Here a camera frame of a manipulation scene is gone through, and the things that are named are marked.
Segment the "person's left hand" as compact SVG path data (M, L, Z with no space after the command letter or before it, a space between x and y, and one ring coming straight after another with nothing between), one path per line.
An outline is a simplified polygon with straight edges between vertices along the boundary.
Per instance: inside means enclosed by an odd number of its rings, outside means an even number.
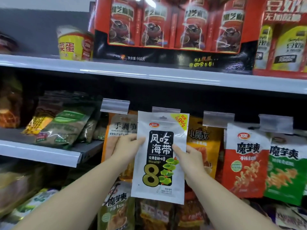
M129 138L137 138L137 134L128 134L119 137L116 146L114 148L111 160L114 165L120 169L126 169L128 164L135 158L139 149L129 149L127 147Z

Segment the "person's right hand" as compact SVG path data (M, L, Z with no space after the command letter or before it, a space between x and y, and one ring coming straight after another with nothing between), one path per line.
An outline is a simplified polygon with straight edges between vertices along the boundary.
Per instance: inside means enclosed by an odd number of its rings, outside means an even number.
M209 175L204 168L202 154L189 145L186 146L186 152L188 155L187 164L179 164L185 174L187 185L193 190L196 190L201 182L204 181L205 177Z

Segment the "white seaweed snack packet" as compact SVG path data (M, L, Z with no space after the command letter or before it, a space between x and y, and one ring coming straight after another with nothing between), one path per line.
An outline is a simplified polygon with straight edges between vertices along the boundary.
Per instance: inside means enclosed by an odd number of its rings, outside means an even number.
M145 141L134 161L132 197L184 204L184 172L172 147L186 149L188 125L188 113L138 111L137 138Z

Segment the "person's left forearm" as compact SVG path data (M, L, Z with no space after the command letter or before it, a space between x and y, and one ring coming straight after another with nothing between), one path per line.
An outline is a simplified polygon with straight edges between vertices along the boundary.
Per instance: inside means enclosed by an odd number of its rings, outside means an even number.
M12 230L87 230L129 161L113 155L34 209Z

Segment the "orange bamboo shoot snack packet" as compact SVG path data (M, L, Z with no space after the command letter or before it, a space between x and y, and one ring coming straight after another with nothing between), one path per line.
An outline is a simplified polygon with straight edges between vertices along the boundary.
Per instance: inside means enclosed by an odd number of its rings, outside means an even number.
M106 127L101 162L104 162L111 157L120 136L137 133L137 125L137 111L128 111L128 114L126 115L109 113L109 123Z

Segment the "brown orange snack packet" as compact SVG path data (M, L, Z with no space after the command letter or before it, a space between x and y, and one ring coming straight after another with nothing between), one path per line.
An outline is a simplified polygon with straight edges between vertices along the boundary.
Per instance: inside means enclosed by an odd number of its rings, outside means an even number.
M138 198L138 218L141 230L173 230L175 205L170 202Z

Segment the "red white konjac snack packet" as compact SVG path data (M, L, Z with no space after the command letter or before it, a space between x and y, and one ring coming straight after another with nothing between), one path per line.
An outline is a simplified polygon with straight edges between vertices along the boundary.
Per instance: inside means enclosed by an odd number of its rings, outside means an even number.
M266 189L271 134L228 123L221 184L239 198L261 198Z

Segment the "white olive konjac snack packet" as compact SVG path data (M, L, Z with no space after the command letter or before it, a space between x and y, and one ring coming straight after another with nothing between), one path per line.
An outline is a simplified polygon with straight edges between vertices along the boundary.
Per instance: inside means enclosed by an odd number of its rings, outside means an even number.
M97 214L97 230L135 230L135 198L132 184L117 181Z

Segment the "grey upper shelf board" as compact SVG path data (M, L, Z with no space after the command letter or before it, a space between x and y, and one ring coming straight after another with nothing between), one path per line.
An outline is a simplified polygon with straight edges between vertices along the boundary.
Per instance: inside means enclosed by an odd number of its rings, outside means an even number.
M307 95L307 80L0 54L0 65Z

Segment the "green brown snack packet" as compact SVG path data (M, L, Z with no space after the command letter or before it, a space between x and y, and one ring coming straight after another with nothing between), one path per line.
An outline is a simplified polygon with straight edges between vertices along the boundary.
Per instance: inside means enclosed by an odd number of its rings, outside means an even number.
M94 112L93 105L71 103L63 107L56 117L35 138L37 146L69 149Z

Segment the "grey short shelf board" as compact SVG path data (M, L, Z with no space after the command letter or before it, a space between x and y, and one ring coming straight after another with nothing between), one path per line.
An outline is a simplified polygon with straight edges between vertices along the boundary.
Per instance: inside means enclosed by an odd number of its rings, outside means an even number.
M0 155L67 167L77 167L102 151L102 141L77 143L71 150L34 145L34 136L18 128L0 127Z

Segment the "yellow brown snack packet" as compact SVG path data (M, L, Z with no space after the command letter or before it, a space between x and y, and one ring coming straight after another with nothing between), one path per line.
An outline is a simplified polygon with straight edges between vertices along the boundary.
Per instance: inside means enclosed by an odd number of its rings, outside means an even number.
M21 133L37 135L56 117L62 106L63 101L40 97L31 121Z

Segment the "red black gift box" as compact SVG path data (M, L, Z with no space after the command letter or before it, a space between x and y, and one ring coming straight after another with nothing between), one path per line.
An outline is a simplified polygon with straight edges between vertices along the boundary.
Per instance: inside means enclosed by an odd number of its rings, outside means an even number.
M95 0L94 58L251 73L266 0Z

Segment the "yellow instant soup cup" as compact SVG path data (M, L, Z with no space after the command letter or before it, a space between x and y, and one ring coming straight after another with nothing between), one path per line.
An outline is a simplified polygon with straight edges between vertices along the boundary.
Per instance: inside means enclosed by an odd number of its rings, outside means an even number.
M58 26L59 57L62 60L91 61L93 58L94 35L71 25Z

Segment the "red yellow gift box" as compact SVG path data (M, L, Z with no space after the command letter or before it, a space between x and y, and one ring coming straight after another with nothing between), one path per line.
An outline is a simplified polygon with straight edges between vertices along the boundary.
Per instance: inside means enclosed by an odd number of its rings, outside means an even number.
M307 0L266 0L253 74L307 80Z

